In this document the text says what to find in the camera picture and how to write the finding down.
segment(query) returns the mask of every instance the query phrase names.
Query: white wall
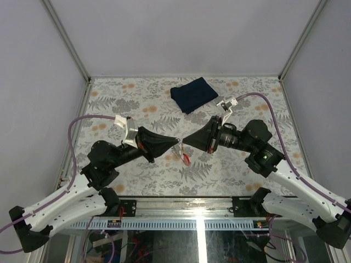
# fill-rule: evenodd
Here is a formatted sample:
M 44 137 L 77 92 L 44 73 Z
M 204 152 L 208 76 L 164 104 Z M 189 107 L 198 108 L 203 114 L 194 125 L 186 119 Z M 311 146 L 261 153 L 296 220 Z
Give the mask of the white wall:
M 345 198 L 351 198 L 350 14 L 349 0 L 330 1 L 285 80 L 313 174 Z
M 53 191 L 84 80 L 39 0 L 1 1 L 0 226 Z M 11 227 L 0 250 L 19 249 Z M 0 255 L 22 262 L 24 253 Z
M 278 75 L 319 0 L 52 0 L 92 76 Z

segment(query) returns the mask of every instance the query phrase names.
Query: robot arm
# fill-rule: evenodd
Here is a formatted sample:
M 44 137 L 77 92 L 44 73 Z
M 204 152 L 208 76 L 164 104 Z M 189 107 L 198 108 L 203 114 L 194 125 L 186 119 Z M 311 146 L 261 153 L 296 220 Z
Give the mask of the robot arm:
M 220 102 L 226 114 L 222 117 L 212 116 L 202 129 L 184 138 L 183 143 L 208 153 L 215 152 L 218 146 L 250 153 L 245 162 L 251 170 L 279 183 L 303 201 L 293 201 L 280 197 L 269 189 L 260 188 L 250 199 L 251 206 L 256 210 L 264 209 L 268 213 L 300 222 L 314 230 L 329 245 L 343 248 L 351 234 L 351 214 L 313 191 L 303 181 L 348 209 L 351 208 L 350 201 L 332 193 L 302 173 L 297 177 L 284 154 L 268 143 L 272 134 L 263 121 L 251 120 L 242 131 L 238 131 L 233 124 L 223 123 L 222 120 L 228 119 L 231 108 L 236 104 L 235 99 L 227 103 Z
M 9 211 L 12 221 L 23 219 L 14 228 L 24 252 L 38 249 L 51 236 L 82 218 L 117 215 L 119 198 L 113 189 L 107 188 L 119 175 L 115 168 L 142 156 L 153 163 L 178 143 L 177 138 L 138 127 L 130 117 L 116 116 L 115 124 L 124 128 L 122 144 L 95 142 L 88 154 L 90 163 L 75 176 L 70 189 L 67 184 L 34 205 Z

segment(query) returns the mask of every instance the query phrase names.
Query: white cable tray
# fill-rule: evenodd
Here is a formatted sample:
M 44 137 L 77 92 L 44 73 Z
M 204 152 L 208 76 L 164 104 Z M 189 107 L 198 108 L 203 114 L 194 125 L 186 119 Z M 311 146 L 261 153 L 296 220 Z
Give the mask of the white cable tray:
M 74 223 L 70 229 L 86 229 L 89 220 Z M 197 230 L 196 220 L 149 220 L 123 219 L 120 223 L 112 223 L 108 219 L 94 219 L 89 227 L 92 230 Z M 205 230 L 267 230 L 254 228 L 252 220 L 205 220 Z

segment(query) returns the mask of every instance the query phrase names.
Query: folded towel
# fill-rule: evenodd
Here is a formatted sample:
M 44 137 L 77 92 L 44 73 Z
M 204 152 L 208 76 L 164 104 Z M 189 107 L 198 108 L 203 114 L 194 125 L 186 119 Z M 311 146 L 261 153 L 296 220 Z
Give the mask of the folded towel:
M 182 112 L 186 114 L 195 111 L 217 97 L 217 92 L 203 78 L 198 78 L 179 88 L 171 89 L 171 98 L 176 101 Z

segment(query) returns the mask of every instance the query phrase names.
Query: patterned table surface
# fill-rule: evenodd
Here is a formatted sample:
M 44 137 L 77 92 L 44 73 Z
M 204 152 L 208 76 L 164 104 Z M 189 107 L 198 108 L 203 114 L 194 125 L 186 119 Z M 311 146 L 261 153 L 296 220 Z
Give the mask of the patterned table surface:
M 131 116 L 138 126 L 168 136 L 184 138 L 202 128 L 212 115 L 220 115 L 216 102 L 248 92 L 261 92 L 268 97 L 277 116 L 280 131 L 294 165 L 305 166 L 287 110 L 282 89 L 275 77 L 207 77 L 206 82 L 219 94 L 214 101 L 186 115 L 171 99 L 169 90 L 196 78 L 97 78 L 94 80 L 86 114 Z M 269 141 L 281 150 L 273 120 L 266 103 L 257 96 L 243 99 L 227 122 L 242 129 L 248 121 L 262 119 L 273 138 Z M 82 123 L 77 142 L 78 171 L 88 164 L 87 154 L 97 140 L 115 145 L 121 141 L 121 129 L 113 121 L 88 119 Z M 111 186 L 119 195 L 136 196 L 248 196 L 261 186 L 280 195 L 291 193 L 280 185 L 250 171 L 244 152 L 219 148 L 209 155 L 185 146 L 191 160 L 187 167 L 167 151 L 149 164 L 145 158 L 129 162 L 117 170 L 120 175 Z

